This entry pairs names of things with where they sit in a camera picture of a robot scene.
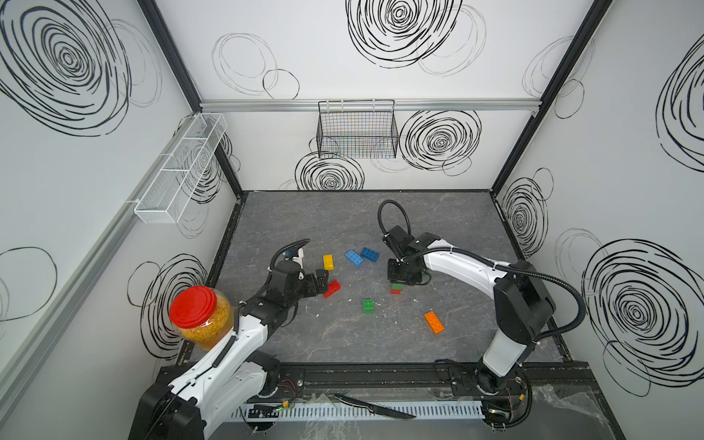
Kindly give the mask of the orange long lego brick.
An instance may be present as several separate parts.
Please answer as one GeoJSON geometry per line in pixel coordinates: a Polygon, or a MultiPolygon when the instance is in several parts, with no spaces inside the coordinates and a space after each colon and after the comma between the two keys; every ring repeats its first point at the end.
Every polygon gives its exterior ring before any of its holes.
{"type": "Polygon", "coordinates": [[[438,335],[445,331],[445,326],[442,324],[442,322],[434,311],[426,313],[423,318],[425,319],[425,322],[427,322],[430,329],[435,335],[438,335]]]}

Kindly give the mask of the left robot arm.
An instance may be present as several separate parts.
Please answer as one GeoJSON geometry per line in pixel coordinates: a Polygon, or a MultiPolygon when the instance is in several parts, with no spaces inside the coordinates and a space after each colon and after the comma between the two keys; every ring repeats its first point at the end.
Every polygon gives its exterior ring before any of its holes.
{"type": "Polygon", "coordinates": [[[300,300],[327,292],[328,278],[326,269],[307,273],[295,260],[276,263],[224,339],[169,384],[146,390],[128,437],[208,439],[247,400],[274,394],[278,361],[258,349],[300,300]]]}

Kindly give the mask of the red long lego brick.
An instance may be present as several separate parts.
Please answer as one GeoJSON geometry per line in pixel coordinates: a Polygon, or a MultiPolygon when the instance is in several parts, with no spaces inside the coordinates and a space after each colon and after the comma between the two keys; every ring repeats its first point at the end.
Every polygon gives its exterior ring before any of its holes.
{"type": "Polygon", "coordinates": [[[329,298],[335,293],[339,292],[341,290],[342,286],[339,283],[338,280],[333,280],[333,282],[330,282],[327,286],[327,291],[324,293],[324,298],[329,298]]]}

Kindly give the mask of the yellow lego brick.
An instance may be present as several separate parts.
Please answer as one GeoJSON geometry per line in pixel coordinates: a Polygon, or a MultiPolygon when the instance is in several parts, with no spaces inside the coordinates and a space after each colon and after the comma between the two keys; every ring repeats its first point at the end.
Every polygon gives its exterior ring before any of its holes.
{"type": "Polygon", "coordinates": [[[323,262],[326,271],[333,271],[335,269],[334,257],[331,254],[324,255],[323,262]]]}

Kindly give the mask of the dark blue lego brick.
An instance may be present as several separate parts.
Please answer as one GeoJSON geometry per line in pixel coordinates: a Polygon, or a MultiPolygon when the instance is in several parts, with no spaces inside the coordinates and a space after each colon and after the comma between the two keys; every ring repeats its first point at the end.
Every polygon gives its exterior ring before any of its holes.
{"type": "Polygon", "coordinates": [[[379,253],[379,252],[376,252],[376,251],[374,251],[374,250],[372,250],[372,249],[369,249],[368,247],[363,247],[363,249],[362,249],[362,251],[361,251],[361,253],[360,253],[360,256],[361,256],[363,259],[366,259],[366,260],[369,260],[369,261],[372,261],[372,262],[377,262],[378,259],[379,259],[379,257],[380,257],[380,253],[379,253]]]}

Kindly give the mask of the light blue lego brick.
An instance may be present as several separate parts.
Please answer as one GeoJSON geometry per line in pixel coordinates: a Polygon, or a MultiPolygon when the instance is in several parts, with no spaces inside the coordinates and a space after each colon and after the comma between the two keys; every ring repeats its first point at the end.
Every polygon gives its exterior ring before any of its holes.
{"type": "Polygon", "coordinates": [[[359,256],[359,254],[356,251],[349,250],[346,253],[346,258],[350,260],[356,267],[359,267],[363,262],[363,258],[359,256]]]}

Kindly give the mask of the red-lidded jar yellow contents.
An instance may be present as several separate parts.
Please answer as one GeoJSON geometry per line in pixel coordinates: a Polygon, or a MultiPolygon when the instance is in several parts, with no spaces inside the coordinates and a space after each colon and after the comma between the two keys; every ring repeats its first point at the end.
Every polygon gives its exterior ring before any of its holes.
{"type": "Polygon", "coordinates": [[[179,293],[169,308],[181,335],[202,350],[214,348],[234,327],[235,312],[227,298],[205,286],[179,293]]]}

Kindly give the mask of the black knife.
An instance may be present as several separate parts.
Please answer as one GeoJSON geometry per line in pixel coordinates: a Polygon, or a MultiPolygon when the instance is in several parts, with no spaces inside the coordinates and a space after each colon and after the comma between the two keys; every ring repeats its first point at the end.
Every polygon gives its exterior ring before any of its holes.
{"type": "Polygon", "coordinates": [[[416,418],[416,416],[413,414],[407,414],[407,412],[401,412],[389,407],[377,405],[375,403],[361,401],[359,399],[349,397],[345,394],[336,393],[334,397],[337,399],[337,401],[339,401],[339,403],[343,403],[344,405],[351,406],[354,408],[366,410],[370,414],[374,414],[377,416],[383,416],[396,420],[414,420],[416,418]]]}

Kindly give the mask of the clear plastic wall shelf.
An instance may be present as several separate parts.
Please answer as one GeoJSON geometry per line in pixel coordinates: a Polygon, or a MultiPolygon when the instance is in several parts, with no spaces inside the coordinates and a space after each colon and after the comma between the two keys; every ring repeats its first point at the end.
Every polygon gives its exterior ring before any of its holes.
{"type": "Polygon", "coordinates": [[[161,168],[134,207],[142,222],[160,225],[181,220],[226,129],[220,113],[197,113],[183,119],[163,155],[161,168]]]}

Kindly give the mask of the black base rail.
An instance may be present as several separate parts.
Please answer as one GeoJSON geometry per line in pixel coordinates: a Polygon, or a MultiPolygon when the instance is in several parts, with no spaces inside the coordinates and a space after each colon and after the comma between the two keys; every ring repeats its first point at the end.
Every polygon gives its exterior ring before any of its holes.
{"type": "MultiPolygon", "coordinates": [[[[437,360],[430,363],[281,363],[258,354],[254,365],[264,369],[265,388],[261,399],[303,397],[306,392],[361,389],[449,389],[455,397],[488,399],[476,379],[477,363],[437,360]]],[[[593,383],[594,375],[584,362],[527,362],[515,368],[506,379],[507,390],[495,399],[516,395],[527,387],[544,385],[583,385],[593,383]]]]}

